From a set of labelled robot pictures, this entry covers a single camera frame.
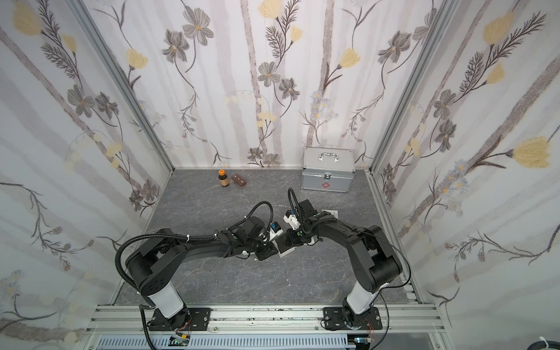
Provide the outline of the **white bow jewelry box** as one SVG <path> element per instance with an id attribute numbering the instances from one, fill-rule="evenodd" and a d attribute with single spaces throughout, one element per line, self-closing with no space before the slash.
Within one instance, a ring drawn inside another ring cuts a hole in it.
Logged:
<path id="1" fill-rule="evenodd" d="M 310 242 L 304 243 L 302 245 L 299 246 L 289 246 L 288 242 L 280 242 L 280 241 L 275 241 L 275 245 L 279 251 L 279 256 L 280 258 L 290 254 L 291 252 L 294 252 L 297 248 L 303 247 L 303 246 L 313 246 L 315 245 L 317 242 L 317 240 L 315 238 L 312 238 L 310 240 Z"/>

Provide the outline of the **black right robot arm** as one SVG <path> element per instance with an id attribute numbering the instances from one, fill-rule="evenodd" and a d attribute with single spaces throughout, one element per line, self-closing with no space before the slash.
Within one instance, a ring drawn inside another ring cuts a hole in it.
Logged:
<path id="1" fill-rule="evenodd" d="M 288 189 L 290 215 L 295 228 L 289 228 L 279 242 L 286 248 L 310 244 L 312 239 L 329 239 L 346 249 L 357 280 L 342 303 L 341 316 L 349 328 L 363 325 L 382 290 L 403 272 L 400 251 L 378 226 L 357 227 L 343 223 L 328 211 L 317 211 L 310 201 L 299 202 L 292 188 Z"/>

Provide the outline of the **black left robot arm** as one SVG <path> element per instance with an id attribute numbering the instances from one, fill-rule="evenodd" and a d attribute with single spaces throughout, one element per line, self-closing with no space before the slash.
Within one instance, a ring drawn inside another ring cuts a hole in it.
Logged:
<path id="1" fill-rule="evenodd" d="M 268 201 L 257 203 L 242 220 L 209 236 L 173 233 L 162 228 L 121 244 L 115 268 L 147 302 L 139 306 L 147 345 L 154 349 L 150 331 L 192 330 L 196 316 L 189 311 L 172 284 L 180 265 L 204 258 L 240 258 L 256 255 L 266 260 L 278 253 L 271 243 L 274 209 Z"/>

